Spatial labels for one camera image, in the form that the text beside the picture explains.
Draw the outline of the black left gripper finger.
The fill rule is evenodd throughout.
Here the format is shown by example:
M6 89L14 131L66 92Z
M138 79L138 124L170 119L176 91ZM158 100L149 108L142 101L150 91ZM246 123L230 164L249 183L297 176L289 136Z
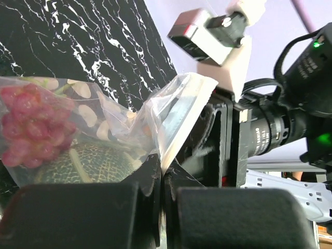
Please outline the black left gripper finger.
M120 183L30 185L1 220L1 248L157 248L160 161Z

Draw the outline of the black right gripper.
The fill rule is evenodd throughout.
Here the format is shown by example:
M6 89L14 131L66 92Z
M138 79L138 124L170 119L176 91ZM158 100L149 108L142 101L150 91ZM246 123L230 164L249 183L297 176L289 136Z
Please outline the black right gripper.
M251 108L216 88L178 153L186 171L178 163L162 169L168 248L315 248L290 192L238 189L246 179L251 119Z

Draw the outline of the green fake vegetable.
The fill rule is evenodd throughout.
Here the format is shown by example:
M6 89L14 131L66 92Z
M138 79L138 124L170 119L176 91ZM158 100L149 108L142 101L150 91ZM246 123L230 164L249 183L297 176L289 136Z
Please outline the green fake vegetable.
M40 167L34 184L116 183L141 166L125 148L102 143L81 143Z

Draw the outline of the clear zip top bag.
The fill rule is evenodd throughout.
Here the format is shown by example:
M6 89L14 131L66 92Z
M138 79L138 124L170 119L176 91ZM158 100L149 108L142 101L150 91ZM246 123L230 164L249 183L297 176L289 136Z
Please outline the clear zip top bag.
M142 164L149 155L157 154L162 170L170 166L182 148L217 81L197 73L177 75L165 87L153 91L137 112L106 96L95 83L43 77L1 78L1 88L27 84L73 100L70 121L76 125L76 132L70 148L81 143L120 146ZM1 135L1 155L6 148ZM22 187L34 184L38 169L47 162L37 168L5 167Z

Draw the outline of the purple fake grapes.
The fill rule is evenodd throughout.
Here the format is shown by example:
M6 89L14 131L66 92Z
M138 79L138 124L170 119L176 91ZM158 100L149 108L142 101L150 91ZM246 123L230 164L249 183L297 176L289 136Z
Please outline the purple fake grapes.
M75 103L36 84L1 88L1 135L7 167L37 168L70 148L76 125L70 121Z

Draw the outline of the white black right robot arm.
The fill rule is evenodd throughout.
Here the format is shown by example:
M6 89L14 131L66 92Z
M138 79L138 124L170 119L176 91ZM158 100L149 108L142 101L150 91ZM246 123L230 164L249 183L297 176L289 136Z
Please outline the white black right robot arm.
M307 219L331 225L331 182L307 183L271 176L247 160L299 139L300 160L331 172L331 24L292 40L273 78L245 84L238 103L216 89L177 159L200 183L212 187L289 191Z

